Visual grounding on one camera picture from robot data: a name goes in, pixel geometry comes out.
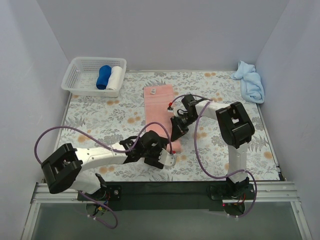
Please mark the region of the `pink towel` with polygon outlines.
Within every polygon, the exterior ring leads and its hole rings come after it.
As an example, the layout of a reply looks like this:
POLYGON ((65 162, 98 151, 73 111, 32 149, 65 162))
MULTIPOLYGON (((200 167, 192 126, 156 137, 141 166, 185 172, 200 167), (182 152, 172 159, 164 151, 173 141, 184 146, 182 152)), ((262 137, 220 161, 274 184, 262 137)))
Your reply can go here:
POLYGON ((148 86, 143 89, 145 123, 157 122, 164 126, 169 136, 172 134, 171 117, 168 112, 169 103, 174 99, 174 90, 171 84, 148 86))

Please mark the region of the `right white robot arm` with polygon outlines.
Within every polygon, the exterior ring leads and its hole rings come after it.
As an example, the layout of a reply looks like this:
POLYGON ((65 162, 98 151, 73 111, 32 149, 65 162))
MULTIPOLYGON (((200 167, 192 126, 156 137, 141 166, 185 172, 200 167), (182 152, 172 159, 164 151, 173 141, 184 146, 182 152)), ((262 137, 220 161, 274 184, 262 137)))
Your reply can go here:
POLYGON ((228 172, 214 176, 216 183, 209 186, 211 198, 244 198, 254 192, 250 184, 252 174, 247 169, 247 151, 254 125, 241 102, 217 103, 207 98, 195 99, 185 94, 181 100, 184 109, 174 111, 171 117, 171 141, 176 141, 189 131, 191 124, 198 125, 202 117, 218 122, 220 134, 228 147, 228 172))

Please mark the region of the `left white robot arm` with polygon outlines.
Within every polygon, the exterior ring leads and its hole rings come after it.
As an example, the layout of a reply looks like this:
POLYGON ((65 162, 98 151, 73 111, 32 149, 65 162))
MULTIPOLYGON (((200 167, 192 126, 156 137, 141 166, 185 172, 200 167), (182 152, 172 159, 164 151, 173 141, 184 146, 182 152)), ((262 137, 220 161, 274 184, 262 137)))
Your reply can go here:
POLYGON ((140 159, 158 169, 176 163, 169 139, 151 130, 108 147, 75 148, 70 143, 63 144, 41 163, 41 169, 51 194, 73 189, 92 195, 107 184, 99 174, 90 173, 90 169, 140 159))

